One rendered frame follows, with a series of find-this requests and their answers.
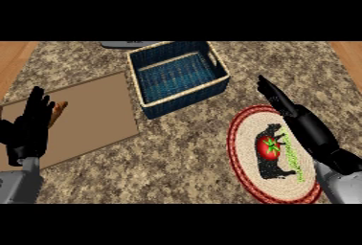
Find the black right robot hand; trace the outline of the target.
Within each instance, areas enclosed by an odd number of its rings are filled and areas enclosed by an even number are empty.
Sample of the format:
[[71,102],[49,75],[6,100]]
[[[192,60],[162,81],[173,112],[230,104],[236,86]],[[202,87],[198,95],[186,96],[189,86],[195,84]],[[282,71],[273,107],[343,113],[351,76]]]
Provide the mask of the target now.
[[362,171],[362,158],[340,147],[337,138],[310,109],[291,101],[278,86],[258,76],[257,91],[279,111],[292,135],[312,157],[343,175]]

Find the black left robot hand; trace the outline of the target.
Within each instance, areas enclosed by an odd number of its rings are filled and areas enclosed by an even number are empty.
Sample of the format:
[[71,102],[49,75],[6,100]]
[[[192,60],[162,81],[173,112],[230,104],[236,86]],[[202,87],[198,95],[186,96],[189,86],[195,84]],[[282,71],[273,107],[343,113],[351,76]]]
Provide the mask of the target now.
[[49,144],[49,121],[55,102],[44,89],[32,88],[23,112],[13,122],[0,119],[0,144],[6,146],[9,165],[19,167],[26,157],[41,158]]

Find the red tomato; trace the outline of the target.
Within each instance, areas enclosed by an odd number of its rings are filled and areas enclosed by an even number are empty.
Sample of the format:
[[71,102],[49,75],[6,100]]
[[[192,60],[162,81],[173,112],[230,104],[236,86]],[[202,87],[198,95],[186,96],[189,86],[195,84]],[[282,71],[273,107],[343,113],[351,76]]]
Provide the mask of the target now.
[[270,136],[263,136],[255,143],[260,157],[267,161],[275,161],[279,157],[279,142]]

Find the round woven red-rimmed placemat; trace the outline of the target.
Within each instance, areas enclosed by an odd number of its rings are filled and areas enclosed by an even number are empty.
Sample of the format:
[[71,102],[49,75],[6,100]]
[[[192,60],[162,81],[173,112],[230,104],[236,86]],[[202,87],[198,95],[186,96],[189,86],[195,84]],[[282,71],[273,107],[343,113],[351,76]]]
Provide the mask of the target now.
[[247,107],[227,130],[229,163],[244,188],[267,204],[310,204],[320,195],[313,158],[276,109]]

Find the blue wicker basket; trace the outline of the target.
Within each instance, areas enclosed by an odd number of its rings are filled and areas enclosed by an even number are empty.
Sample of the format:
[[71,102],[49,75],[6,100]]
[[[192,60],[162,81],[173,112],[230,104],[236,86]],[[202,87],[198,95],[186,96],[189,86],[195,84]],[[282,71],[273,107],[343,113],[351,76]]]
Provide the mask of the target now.
[[155,119],[220,94],[230,73],[210,41],[162,41],[127,53],[139,104]]

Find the orange-brown baguette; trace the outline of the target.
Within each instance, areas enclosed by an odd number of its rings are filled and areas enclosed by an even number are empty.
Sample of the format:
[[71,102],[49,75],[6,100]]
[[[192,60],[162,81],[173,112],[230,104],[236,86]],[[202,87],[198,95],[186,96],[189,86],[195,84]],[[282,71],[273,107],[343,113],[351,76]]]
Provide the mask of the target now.
[[68,102],[66,101],[60,101],[55,107],[52,108],[52,114],[50,114],[50,120],[49,120],[49,126],[53,126],[55,122],[56,122],[56,119],[59,118],[62,112],[63,112],[63,109],[66,108],[68,106]]

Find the brown cutting board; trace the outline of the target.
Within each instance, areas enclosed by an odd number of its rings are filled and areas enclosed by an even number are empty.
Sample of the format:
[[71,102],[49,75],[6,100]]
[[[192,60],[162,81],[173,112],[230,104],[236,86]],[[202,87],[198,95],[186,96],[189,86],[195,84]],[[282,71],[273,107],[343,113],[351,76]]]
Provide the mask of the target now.
[[49,97],[68,106],[49,130],[41,168],[139,133],[122,73],[53,90]]

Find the grey appliance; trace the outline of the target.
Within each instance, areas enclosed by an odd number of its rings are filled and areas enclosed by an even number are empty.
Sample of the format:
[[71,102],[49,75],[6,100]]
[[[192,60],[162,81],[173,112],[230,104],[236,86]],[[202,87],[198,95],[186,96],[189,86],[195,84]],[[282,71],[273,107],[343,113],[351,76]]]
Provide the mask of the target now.
[[156,42],[158,41],[100,41],[100,45],[108,49],[136,49]]

